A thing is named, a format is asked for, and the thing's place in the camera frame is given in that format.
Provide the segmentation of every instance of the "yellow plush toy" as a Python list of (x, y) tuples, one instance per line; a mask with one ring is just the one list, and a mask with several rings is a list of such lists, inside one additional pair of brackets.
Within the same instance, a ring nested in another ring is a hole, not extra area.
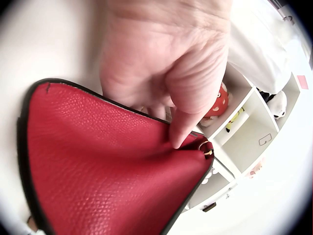
[(243, 108), (240, 108), (240, 110), (235, 114), (235, 116), (227, 123), (226, 125), (226, 131), (230, 132), (230, 127), (232, 126), (232, 123), (239, 117), (239, 114), (241, 112), (244, 112)]

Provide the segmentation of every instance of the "black bag edge trim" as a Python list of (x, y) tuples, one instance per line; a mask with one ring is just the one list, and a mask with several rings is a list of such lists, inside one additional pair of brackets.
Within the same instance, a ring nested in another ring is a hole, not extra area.
[[(80, 89), (80, 90), (82, 90), (88, 94), (91, 94), (97, 98), (100, 98), (101, 100), (112, 103), (112, 104), (114, 104), (120, 108), (126, 109), (128, 111), (140, 114), (142, 116), (154, 119), (156, 121), (159, 121), (159, 122), (162, 122), (162, 123), (165, 123), (168, 125), (170, 123), (168, 121), (152, 117), (146, 113), (142, 113), (142, 112), (137, 111), (135, 109), (132, 109), (132, 108), (129, 108), (129, 107), (124, 106), (122, 104), (119, 104), (119, 103), (117, 103), (113, 100), (110, 100), (110, 99), (108, 99), (108, 98), (106, 98), (106, 97), (86, 88), (86, 87), (83, 87), (83, 86), (76, 84), (74, 82), (71, 82), (71, 81), (67, 81), (67, 80), (59, 79), (59, 78), (45, 78), (45, 79), (41, 79), (41, 80), (33, 83), (31, 85), (31, 87), (28, 89), (28, 91), (26, 92), (26, 95), (24, 97), (23, 104), (22, 104), (22, 111), (21, 111), (20, 117), (18, 118), (18, 121), (17, 121), (17, 152), (18, 152), (19, 172), (20, 172), (20, 176), (21, 176), (21, 181), (22, 181), (22, 186), (24, 189), (26, 201), (27, 201), (27, 204), (30, 208), (31, 214), (34, 218), (34, 221), (35, 221), (38, 229), (43, 230), (46, 233), (46, 235), (55, 235), (55, 232), (54, 232), (52, 226), (50, 225), (50, 223), (48, 222), (48, 219), (45, 216), (45, 213), (43, 212), (43, 210), (40, 206), (40, 203), (38, 201), (37, 194), (36, 194), (36, 191), (35, 191), (35, 188), (33, 185), (33, 181), (32, 181), (32, 177), (31, 177), (31, 170), (30, 170), (30, 165), (29, 165), (29, 161), (28, 161), (27, 126), (28, 126), (29, 104), (30, 104), (32, 95), (35, 92), (35, 90), (37, 89), (37, 87), (39, 85), (44, 84), (44, 83), (48, 83), (47, 91), (49, 89), (50, 83), (62, 83), (65, 85), (76, 87), (76, 88), (78, 88), (78, 89)], [(204, 136), (202, 133), (198, 133), (198, 132), (194, 132), (194, 131), (191, 132), (190, 134), (194, 135), (194, 136), (197, 136), (197, 135)], [(168, 221), (168, 223), (165, 225), (165, 227), (163, 228), (163, 230), (161, 231), (160, 234), (165, 235), (169, 232), (169, 230), (173, 226), (174, 222), (177, 220), (178, 216), (183, 211), (184, 207), (187, 205), (187, 203), (189, 202), (189, 200), (191, 199), (191, 197), (193, 196), (195, 191), (201, 185), (205, 176), (211, 170), (211, 168), (213, 166), (213, 161), (214, 161), (214, 157), (212, 159), (212, 163), (210, 164), (210, 167), (207, 170), (207, 172), (203, 175), (203, 177), (197, 183), (197, 185), (193, 188), (193, 190), (188, 194), (186, 199), (183, 201), (183, 203), (180, 205), (180, 207), (173, 214), (173, 216)]]

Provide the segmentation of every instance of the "red sticker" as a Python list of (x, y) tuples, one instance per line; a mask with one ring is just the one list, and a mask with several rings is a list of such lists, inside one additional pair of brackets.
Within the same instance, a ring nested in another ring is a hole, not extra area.
[(301, 85), (301, 88), (308, 90), (309, 88), (308, 88), (308, 84), (306, 82), (305, 76), (304, 75), (297, 75), (297, 77), (298, 77), (299, 83)]

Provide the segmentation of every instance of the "hand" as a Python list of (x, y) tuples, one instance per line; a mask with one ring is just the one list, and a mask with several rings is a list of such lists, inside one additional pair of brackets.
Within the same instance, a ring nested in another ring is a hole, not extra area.
[(225, 73), (230, 0), (108, 0), (104, 96), (165, 119), (179, 148), (214, 104)]

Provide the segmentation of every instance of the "white cloth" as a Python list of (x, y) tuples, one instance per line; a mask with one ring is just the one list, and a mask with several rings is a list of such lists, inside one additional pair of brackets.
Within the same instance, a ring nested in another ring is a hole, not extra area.
[(285, 46), (295, 37), (267, 0), (234, 0), (228, 62), (257, 88), (277, 94), (290, 79)]

